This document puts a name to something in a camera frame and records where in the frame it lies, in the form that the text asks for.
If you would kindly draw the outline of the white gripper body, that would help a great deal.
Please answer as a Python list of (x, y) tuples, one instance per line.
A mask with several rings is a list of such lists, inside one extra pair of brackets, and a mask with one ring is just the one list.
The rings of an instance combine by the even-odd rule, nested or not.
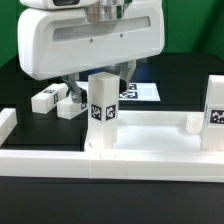
[(22, 70), (36, 80), (158, 55), (162, 0), (19, 0)]

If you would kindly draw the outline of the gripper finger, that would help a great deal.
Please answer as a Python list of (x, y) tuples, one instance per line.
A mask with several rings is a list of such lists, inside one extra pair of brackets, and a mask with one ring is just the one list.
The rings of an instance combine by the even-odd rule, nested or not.
[(132, 78), (136, 69), (136, 61), (128, 61), (120, 64), (120, 92), (126, 92), (129, 87), (129, 81)]
[(71, 93), (71, 99), (74, 103), (86, 103), (87, 102), (87, 91), (78, 86), (79, 74), (73, 73), (64, 75), (62, 77), (63, 82), (68, 86)]

